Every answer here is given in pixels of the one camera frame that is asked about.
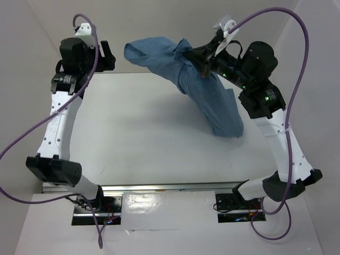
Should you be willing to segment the blue pillowcase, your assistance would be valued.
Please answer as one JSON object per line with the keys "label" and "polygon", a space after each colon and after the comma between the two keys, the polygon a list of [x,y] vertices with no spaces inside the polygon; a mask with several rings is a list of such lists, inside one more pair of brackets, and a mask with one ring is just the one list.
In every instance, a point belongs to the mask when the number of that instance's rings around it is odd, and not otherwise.
{"label": "blue pillowcase", "polygon": [[226,89],[220,78],[203,78],[184,57],[193,48],[187,39],[175,43],[167,37],[148,37],[127,43],[124,58],[131,64],[146,67],[151,73],[172,82],[197,105],[212,133],[218,137],[239,138],[244,124],[233,89]]}

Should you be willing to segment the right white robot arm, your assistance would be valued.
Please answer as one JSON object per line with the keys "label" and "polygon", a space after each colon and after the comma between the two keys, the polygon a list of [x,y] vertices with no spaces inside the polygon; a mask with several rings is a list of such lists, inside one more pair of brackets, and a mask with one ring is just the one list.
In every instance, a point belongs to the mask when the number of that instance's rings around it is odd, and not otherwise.
{"label": "right white robot arm", "polygon": [[280,90],[269,76],[278,60],[273,48],[262,41],[250,44],[243,57],[233,57],[223,51],[215,55],[216,42],[184,53],[205,77],[214,72],[242,91],[241,105],[264,136],[277,165],[268,177],[246,180],[232,190],[232,203],[244,208],[250,200],[269,197],[276,202],[291,199],[305,191],[306,186],[318,182],[322,172],[313,168],[305,158],[297,139],[285,123],[287,107]]}

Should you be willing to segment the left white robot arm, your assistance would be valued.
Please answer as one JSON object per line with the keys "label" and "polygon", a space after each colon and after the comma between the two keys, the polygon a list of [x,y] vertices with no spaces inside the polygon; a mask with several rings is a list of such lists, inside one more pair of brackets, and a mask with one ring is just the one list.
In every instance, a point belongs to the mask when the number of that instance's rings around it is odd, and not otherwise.
{"label": "left white robot arm", "polygon": [[27,157],[26,167],[42,182],[61,186],[79,194],[75,204],[93,212],[105,209],[109,199],[101,186],[82,174],[82,166],[70,160],[70,142],[75,117],[82,104],[83,87],[98,58],[96,72],[112,71],[116,58],[107,41],[101,41],[101,50],[91,42],[72,37],[61,41],[61,60],[52,78],[52,105],[44,139],[33,157]]}

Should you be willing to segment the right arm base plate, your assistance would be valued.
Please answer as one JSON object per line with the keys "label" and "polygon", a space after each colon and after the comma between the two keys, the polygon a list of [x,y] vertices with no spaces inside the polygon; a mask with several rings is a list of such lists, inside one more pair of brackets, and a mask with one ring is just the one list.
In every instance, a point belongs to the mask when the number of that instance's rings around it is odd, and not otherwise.
{"label": "right arm base plate", "polygon": [[260,209],[260,199],[252,199],[246,201],[237,198],[231,193],[215,194],[216,203],[212,206],[219,213],[228,213],[234,210],[255,210]]}

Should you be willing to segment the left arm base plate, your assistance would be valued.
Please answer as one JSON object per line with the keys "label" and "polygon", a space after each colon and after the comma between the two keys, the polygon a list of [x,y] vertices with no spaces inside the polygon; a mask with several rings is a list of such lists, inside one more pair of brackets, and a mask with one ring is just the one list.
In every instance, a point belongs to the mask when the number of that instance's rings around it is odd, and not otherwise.
{"label": "left arm base plate", "polygon": [[121,213],[122,205],[120,197],[107,197],[104,195],[98,195],[96,199],[86,201],[83,197],[77,197],[74,200],[75,205],[78,207],[90,211],[90,205],[95,213],[105,214],[118,214]]}

